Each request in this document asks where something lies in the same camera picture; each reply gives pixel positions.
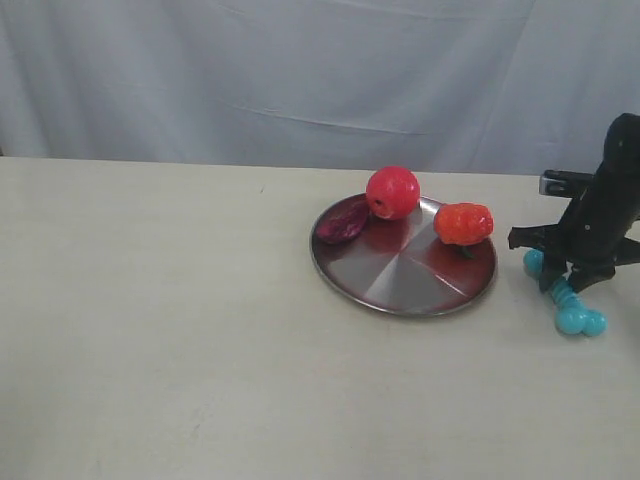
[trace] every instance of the tabletop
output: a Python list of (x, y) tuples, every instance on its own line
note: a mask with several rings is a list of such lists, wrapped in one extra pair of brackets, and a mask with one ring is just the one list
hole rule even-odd
[(640, 478), (640, 267), (583, 293), (605, 334), (566, 338), (506, 238), (567, 201), (420, 173), (492, 210), (497, 280), (373, 313), (309, 255), (370, 174), (0, 159), (0, 478)]

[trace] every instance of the white curtain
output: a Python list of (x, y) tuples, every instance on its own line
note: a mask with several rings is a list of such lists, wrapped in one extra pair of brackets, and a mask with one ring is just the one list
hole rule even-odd
[(5, 154), (590, 171), (638, 0), (0, 0)]

